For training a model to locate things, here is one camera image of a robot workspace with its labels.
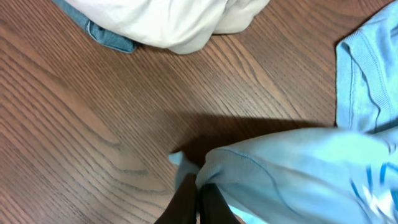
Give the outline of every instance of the white fabric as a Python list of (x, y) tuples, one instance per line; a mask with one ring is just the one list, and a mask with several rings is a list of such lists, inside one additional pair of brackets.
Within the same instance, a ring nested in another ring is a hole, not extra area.
[(269, 0), (67, 0), (104, 29), (178, 54), (241, 32)]

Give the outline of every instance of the wooden floor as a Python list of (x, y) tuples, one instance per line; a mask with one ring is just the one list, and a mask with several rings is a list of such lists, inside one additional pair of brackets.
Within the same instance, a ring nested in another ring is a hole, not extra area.
[(335, 45), (391, 0), (271, 0), (194, 54), (96, 44), (49, 0), (1, 1), (0, 223), (153, 223), (170, 152), (335, 120)]

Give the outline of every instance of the light blue fabric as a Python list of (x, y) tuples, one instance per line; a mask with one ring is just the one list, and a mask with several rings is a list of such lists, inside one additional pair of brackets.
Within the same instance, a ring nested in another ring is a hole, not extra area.
[[(197, 187), (216, 183), (250, 223), (398, 223), (398, 1), (336, 52), (339, 128), (269, 134), (214, 149)], [(184, 167), (197, 172), (180, 158), (177, 177), (189, 170)]]
[(339, 128), (376, 133), (398, 125), (398, 1), (341, 41), (337, 53)]
[(124, 53), (133, 53), (137, 49), (137, 42), (101, 28), (65, 0), (53, 0), (53, 2), (99, 44)]
[(216, 183), (230, 206), (269, 223), (396, 223), (398, 153), (387, 140), (398, 136), (390, 131), (314, 128), (249, 139), (210, 151), (197, 186)]

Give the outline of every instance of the wooden table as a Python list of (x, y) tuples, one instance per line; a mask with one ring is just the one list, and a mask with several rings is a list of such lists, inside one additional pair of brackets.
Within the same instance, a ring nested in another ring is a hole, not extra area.
[(153, 223), (170, 152), (333, 126), (335, 46), (390, 1), (271, 0), (194, 54), (129, 55), (49, 0), (2, 0), (0, 223)]

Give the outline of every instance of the clothing pile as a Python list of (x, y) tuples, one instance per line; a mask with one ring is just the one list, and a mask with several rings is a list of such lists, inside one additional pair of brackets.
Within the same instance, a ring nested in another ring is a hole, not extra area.
[(53, 0), (95, 41), (122, 52), (138, 43), (178, 54), (200, 50), (212, 34), (244, 30), (269, 0)]
[(337, 48), (337, 128), (269, 134), (178, 152), (177, 186), (215, 183), (246, 223), (398, 223), (398, 1)]

